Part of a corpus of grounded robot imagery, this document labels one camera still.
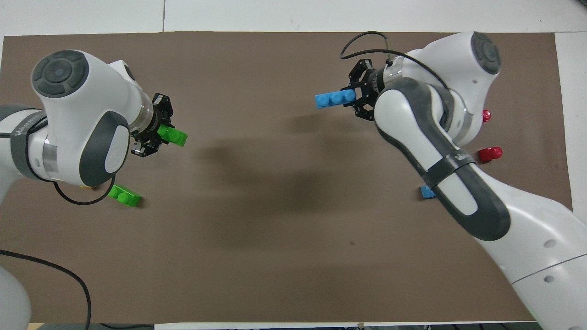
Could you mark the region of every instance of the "blue toy brick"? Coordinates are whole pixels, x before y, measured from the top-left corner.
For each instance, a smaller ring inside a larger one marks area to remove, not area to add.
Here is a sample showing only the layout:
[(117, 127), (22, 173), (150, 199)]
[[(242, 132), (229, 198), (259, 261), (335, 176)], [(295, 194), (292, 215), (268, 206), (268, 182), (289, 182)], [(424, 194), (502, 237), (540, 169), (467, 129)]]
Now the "blue toy brick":
[(430, 190), (430, 187), (428, 187), (428, 186), (421, 186), (420, 191), (422, 192), (422, 197), (424, 197), (426, 199), (436, 197), (436, 194), (432, 190)]
[(316, 109), (323, 107), (344, 105), (354, 102), (357, 99), (357, 94), (352, 89), (339, 90), (338, 92), (326, 93), (316, 95)]

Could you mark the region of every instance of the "gray joint cap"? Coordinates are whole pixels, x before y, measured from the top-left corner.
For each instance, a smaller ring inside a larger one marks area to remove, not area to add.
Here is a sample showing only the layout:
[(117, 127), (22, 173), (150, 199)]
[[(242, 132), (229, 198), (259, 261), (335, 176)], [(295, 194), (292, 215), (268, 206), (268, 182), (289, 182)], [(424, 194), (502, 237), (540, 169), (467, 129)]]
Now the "gray joint cap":
[(89, 65), (82, 52), (62, 50), (39, 61), (31, 78), (39, 94), (56, 99), (82, 87), (88, 73)]
[(471, 47), (475, 54), (477, 63), (492, 75), (497, 74), (501, 69), (500, 53), (491, 39), (483, 33), (473, 32)]

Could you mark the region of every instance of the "velcro strap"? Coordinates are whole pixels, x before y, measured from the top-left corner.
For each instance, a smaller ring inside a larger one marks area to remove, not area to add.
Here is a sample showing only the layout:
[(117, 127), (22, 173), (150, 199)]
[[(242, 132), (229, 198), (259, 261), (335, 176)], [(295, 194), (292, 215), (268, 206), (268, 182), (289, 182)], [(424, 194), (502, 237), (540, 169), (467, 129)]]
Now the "velcro strap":
[(470, 163), (475, 163), (475, 160), (466, 152), (457, 149), (444, 156), (441, 160), (437, 161), (436, 164), (432, 165), (432, 167), (430, 167), (422, 176), (422, 179), (424, 179), (424, 182), (432, 188), (448, 178), (459, 168)]
[(29, 132), (41, 120), (45, 119), (44, 111), (38, 111), (25, 117), (20, 124), (16, 125), (12, 133), (10, 133), (10, 151), (12, 153), (12, 161), (16, 168), (30, 179), (40, 179), (35, 174), (29, 163)]

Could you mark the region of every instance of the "brown mat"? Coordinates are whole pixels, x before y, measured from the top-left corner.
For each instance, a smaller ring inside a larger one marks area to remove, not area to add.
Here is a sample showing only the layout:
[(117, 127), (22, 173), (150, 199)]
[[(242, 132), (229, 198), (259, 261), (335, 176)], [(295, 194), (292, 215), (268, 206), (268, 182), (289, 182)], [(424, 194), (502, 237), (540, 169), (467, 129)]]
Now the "brown mat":
[[(130, 155), (112, 199), (79, 207), (51, 184), (21, 180), (0, 207), (0, 246), (79, 274), (94, 322), (530, 320), (484, 250), (444, 211), (373, 123), (313, 97), (347, 84), (338, 60), (354, 33), (16, 36), (4, 41), (0, 103), (41, 106), (39, 59), (81, 49), (124, 59), (149, 95), (171, 97), (185, 148)], [(393, 33), (421, 48), (441, 33)], [(467, 150), (504, 157), (481, 168), (571, 206), (554, 35), (491, 34), (503, 59)], [(368, 37), (350, 50), (380, 48)], [(383, 55), (370, 56), (377, 65)], [(94, 194), (68, 189), (77, 198)], [(28, 290), (33, 322), (82, 322), (72, 279), (1, 258)]]

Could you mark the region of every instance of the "green toy brick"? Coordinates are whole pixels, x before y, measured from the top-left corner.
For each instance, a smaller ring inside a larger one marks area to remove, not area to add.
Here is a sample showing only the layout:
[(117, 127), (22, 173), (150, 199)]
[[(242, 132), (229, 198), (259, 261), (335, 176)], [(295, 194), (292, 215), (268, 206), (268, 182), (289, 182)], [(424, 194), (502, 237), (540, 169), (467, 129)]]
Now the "green toy brick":
[(139, 194), (123, 186), (118, 186), (117, 184), (110, 189), (108, 196), (115, 198), (117, 201), (130, 207), (135, 207), (141, 200)]
[(183, 147), (187, 140), (187, 134), (163, 124), (157, 129), (157, 134), (159, 134), (163, 140), (177, 144), (180, 147)]

